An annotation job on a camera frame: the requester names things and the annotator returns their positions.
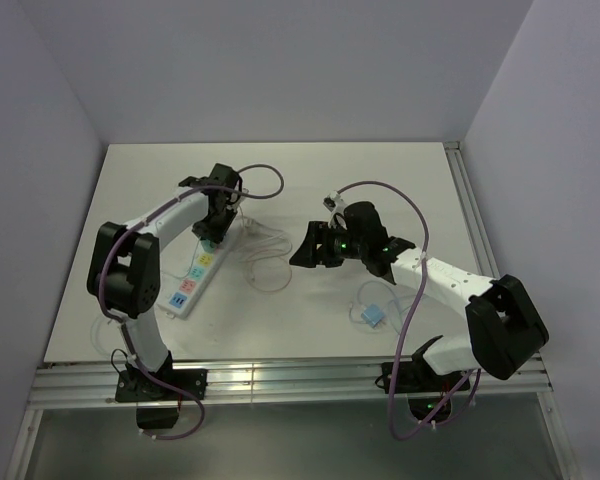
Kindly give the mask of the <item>white power strip plug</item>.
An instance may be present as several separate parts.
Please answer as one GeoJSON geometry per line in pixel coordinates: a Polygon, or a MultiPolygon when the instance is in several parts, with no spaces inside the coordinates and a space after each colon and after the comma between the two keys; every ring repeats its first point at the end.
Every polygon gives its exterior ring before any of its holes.
{"type": "Polygon", "coordinates": [[[260,236],[263,235],[263,225],[251,218],[247,218],[243,224],[243,231],[247,236],[260,236]]]}

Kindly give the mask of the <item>aluminium front rail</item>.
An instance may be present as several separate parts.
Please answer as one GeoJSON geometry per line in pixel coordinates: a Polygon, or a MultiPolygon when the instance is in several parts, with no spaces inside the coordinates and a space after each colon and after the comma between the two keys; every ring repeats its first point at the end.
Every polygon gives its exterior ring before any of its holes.
{"type": "MultiPolygon", "coordinates": [[[[208,372],[206,405],[382,399],[383,357],[253,362],[178,362],[208,372]]],[[[108,363],[53,365],[36,372],[31,410],[117,407],[118,374],[108,363]]]]}

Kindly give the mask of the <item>white multicolour power strip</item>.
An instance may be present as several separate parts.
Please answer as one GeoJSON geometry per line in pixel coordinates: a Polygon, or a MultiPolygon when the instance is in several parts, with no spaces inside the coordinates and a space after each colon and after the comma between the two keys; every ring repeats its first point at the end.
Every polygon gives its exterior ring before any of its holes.
{"type": "Polygon", "coordinates": [[[231,227],[213,253],[196,243],[189,260],[175,272],[161,271],[161,290],[156,306],[171,318],[186,319],[201,299],[214,275],[233,249],[239,229],[231,227]]]}

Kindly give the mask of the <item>aluminium side rail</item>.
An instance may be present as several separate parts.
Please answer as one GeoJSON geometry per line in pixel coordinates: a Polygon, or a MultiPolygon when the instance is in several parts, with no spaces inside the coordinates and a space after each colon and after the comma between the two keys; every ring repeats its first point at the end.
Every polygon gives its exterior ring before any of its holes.
{"type": "Polygon", "coordinates": [[[499,279],[501,274],[470,183],[462,156],[461,144],[459,142],[445,142],[443,148],[459,196],[478,270],[482,275],[499,279]]]}

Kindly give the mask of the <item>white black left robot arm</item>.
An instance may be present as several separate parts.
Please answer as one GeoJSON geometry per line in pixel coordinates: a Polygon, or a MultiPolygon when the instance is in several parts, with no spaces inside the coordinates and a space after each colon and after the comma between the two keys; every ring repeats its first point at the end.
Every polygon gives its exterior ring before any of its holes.
{"type": "Polygon", "coordinates": [[[100,226],[87,276],[87,290],[102,313],[117,322],[139,388],[163,399],[175,386],[163,366],[170,352],[160,335],[154,304],[161,288],[162,250],[190,229],[202,242],[219,246],[236,217],[243,180],[233,168],[216,164],[208,176],[181,181],[164,204],[124,224],[100,226]]]}

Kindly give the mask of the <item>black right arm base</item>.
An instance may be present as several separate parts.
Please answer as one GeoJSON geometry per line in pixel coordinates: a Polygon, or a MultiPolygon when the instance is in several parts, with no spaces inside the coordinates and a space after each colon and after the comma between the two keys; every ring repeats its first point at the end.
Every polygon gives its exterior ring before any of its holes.
{"type": "MultiPolygon", "coordinates": [[[[461,380],[464,372],[452,372],[450,374],[439,376],[433,371],[426,370],[424,367],[414,366],[414,362],[401,362],[398,369],[398,378],[396,386],[396,394],[426,394],[425,397],[418,397],[413,400],[408,400],[408,406],[411,414],[417,420],[424,418],[432,411],[436,404],[444,398],[455,384],[461,380]]],[[[392,370],[392,362],[384,362],[381,364],[381,373],[376,377],[374,384],[377,388],[389,393],[390,376],[392,370]]],[[[433,417],[436,423],[444,422],[451,419],[453,416],[452,401],[449,400],[433,417]]]]}

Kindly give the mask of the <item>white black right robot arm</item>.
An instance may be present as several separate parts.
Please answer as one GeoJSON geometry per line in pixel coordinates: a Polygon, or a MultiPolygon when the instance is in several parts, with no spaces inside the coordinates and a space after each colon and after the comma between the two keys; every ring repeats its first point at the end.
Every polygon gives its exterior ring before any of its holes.
{"type": "Polygon", "coordinates": [[[426,256],[413,242],[389,235],[368,201],[345,207],[333,222],[309,222],[290,263],[336,268],[347,260],[360,261],[373,276],[412,288],[465,320],[464,333],[438,335],[413,354],[413,378],[423,389],[437,388],[447,374],[476,369],[507,380],[549,340],[519,279],[476,275],[426,256]]]}

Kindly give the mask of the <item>teal charger plug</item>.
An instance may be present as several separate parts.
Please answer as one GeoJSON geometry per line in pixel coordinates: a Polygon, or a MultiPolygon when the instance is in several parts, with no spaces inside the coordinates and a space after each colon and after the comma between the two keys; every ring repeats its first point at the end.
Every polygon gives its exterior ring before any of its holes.
{"type": "Polygon", "coordinates": [[[200,245],[203,248],[203,250],[207,253],[213,253],[219,248],[219,245],[217,243],[212,242],[210,240],[201,240],[200,245]]]}

